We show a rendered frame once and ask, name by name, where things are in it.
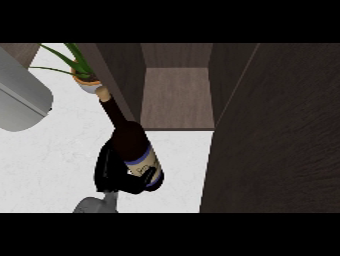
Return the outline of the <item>dark wine bottle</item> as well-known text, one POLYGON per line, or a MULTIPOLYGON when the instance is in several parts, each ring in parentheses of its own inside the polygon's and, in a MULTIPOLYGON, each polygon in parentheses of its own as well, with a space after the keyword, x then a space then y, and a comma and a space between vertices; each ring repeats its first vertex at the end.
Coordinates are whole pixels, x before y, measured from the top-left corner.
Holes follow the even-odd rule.
POLYGON ((97 89, 100 103, 114 125, 112 138, 113 149, 129 167, 129 173, 141 177, 150 167, 157 171, 144 191, 156 191, 165 181, 165 172, 154 147, 141 124, 129 121, 106 86, 97 89))

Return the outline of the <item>brown wooden cabinet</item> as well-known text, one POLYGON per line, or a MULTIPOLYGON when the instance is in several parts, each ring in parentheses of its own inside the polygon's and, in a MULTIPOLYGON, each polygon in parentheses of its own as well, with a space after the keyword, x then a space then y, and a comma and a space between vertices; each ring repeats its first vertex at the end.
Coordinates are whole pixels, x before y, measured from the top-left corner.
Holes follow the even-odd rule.
POLYGON ((213 131, 256 43, 82 43, 125 117, 150 131, 213 131))

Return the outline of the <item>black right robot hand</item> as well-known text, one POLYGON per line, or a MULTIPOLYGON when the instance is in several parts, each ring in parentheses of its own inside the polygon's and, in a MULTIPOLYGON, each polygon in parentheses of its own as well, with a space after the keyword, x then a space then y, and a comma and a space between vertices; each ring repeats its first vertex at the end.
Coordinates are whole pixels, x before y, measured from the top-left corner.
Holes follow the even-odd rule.
POLYGON ((101 148, 94 181, 98 192, 125 191, 140 194, 147 189, 157 168, 150 167, 141 177, 129 173, 129 167, 113 149, 112 141, 101 148))

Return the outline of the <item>rounded grey appliance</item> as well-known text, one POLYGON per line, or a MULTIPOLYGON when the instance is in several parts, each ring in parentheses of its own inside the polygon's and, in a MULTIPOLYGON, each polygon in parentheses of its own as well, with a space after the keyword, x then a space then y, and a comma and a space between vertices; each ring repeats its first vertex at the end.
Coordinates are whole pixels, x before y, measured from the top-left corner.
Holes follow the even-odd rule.
POLYGON ((54 94, 27 68, 0 47, 0 128, 32 128, 52 110, 54 94))

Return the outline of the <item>green potted plant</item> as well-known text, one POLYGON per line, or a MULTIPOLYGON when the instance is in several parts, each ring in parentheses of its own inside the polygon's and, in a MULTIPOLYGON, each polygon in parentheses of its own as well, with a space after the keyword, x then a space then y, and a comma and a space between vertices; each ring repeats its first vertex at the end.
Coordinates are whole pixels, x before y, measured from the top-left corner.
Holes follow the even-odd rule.
POLYGON ((103 82, 98 79, 97 73, 88 63, 83 53, 76 43, 66 43, 66 47, 72 52, 73 58, 69 58, 58 50, 39 43, 39 47, 47 49, 67 64, 70 70, 61 70, 52 67, 44 67, 44 70, 57 71, 69 74, 83 91, 89 94, 97 93, 97 89, 103 86, 103 82))

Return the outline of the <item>dark wooden cabinet door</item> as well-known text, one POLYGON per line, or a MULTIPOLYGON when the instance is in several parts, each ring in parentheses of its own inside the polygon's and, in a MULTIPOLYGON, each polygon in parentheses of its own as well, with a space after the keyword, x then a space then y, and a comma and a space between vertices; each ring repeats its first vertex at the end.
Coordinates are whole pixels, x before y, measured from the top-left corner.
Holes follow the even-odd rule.
POLYGON ((340 43, 258 46, 212 138, 200 210, 340 212, 340 43))

